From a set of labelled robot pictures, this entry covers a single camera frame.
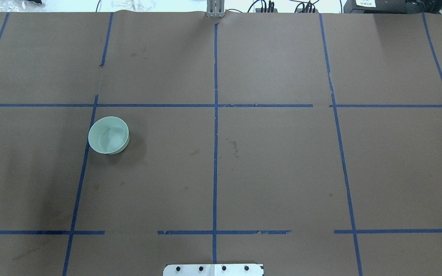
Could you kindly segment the mint green bowl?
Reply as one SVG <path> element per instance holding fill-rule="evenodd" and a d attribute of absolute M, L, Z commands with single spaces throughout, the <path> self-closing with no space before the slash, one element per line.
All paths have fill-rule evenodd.
<path fill-rule="evenodd" d="M 101 118 L 88 131 L 89 146 L 100 154 L 118 154 L 128 146 L 129 141 L 128 125 L 118 117 Z"/>

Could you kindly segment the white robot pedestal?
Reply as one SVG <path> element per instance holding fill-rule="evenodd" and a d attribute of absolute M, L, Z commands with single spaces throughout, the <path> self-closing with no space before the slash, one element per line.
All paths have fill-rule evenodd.
<path fill-rule="evenodd" d="M 167 265 L 163 276 L 263 276 L 262 264 L 176 264 Z"/>

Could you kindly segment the aluminium frame post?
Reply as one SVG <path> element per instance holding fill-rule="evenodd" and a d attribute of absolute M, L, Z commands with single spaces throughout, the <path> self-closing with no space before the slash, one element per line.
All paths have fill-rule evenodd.
<path fill-rule="evenodd" d="M 206 4 L 206 16 L 208 18 L 222 18 L 225 16 L 224 0 L 207 0 Z"/>

